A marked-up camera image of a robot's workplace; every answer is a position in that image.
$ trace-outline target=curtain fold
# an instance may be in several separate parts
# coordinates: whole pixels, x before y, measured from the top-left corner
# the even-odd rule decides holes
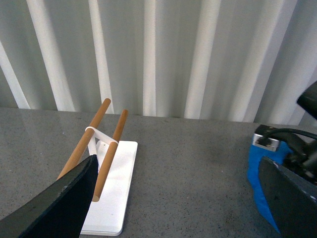
[[[0,107],[313,125],[314,0],[4,0]]]

